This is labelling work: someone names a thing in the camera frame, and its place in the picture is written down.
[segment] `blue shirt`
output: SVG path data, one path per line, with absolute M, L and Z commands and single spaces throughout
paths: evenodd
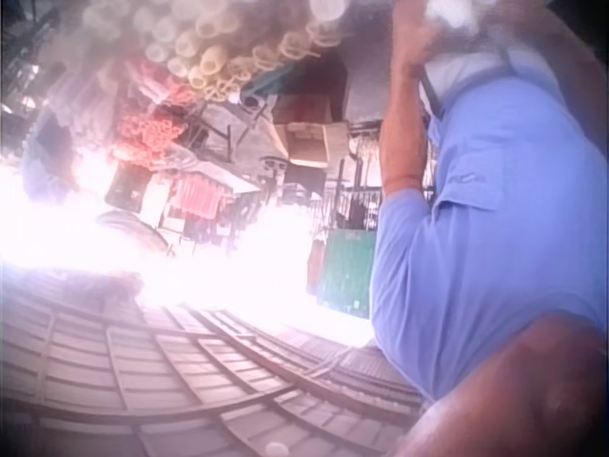
M 607 162 L 560 98 L 494 80 L 438 134 L 438 198 L 386 199 L 371 285 L 378 345 L 432 401 L 547 312 L 607 325 Z

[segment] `person in background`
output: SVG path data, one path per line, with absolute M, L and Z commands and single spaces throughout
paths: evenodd
M 371 318 L 433 405 L 393 455 L 595 455 L 607 436 L 606 72 L 541 0 L 500 0 L 484 21 L 511 29 L 527 58 L 472 71 L 485 55 L 452 54 L 469 69 L 452 87 L 433 64 L 456 60 L 437 54 L 424 12 L 423 0 L 394 11 Z M 432 207 L 425 78 L 439 114 Z

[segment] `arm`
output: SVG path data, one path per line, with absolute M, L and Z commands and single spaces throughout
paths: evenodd
M 423 23 L 425 2 L 402 0 L 394 11 L 389 107 L 381 130 L 381 175 L 385 197 L 422 190 L 427 138 L 419 99 L 422 64 L 437 33 Z
M 522 42 L 541 53 L 559 79 L 567 107 L 606 156 L 607 72 L 594 53 L 539 0 L 502 0 L 488 20 L 511 24 Z

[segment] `shirt pocket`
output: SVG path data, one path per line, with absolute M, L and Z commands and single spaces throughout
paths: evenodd
M 503 187 L 503 151 L 467 152 L 452 159 L 433 210 L 448 205 L 496 210 L 503 203 Z

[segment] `person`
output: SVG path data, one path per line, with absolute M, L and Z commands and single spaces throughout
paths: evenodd
M 606 73 L 541 0 L 483 18 L 519 39 L 501 44 L 506 71 L 478 65 L 484 52 L 438 54 L 447 40 L 424 13 L 394 10 L 370 290 L 378 346 L 432 404 L 395 455 L 578 455 L 606 430 Z

